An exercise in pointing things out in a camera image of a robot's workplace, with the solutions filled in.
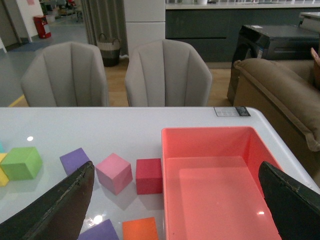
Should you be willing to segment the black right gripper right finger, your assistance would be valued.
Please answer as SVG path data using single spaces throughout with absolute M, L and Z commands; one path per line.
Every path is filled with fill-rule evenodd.
M 264 161 L 258 171 L 264 200 L 283 240 L 320 238 L 320 194 Z

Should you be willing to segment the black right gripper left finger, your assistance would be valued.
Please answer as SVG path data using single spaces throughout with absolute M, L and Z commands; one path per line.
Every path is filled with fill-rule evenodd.
M 91 201 L 95 166 L 87 161 L 1 223 L 2 240 L 76 240 Z

